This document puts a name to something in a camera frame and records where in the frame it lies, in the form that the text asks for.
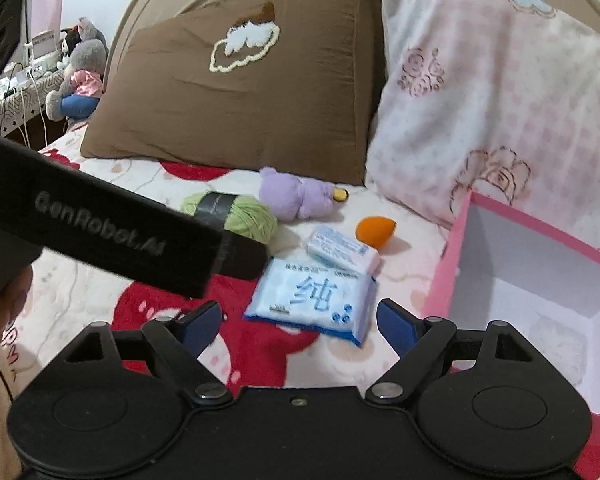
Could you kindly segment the person's left hand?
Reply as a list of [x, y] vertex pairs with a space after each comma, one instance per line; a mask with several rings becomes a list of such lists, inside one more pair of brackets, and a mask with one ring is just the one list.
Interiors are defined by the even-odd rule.
[[33, 270], [30, 266], [24, 268], [20, 274], [4, 289], [0, 296], [0, 343], [4, 328], [20, 315], [26, 304], [28, 293], [33, 280]]

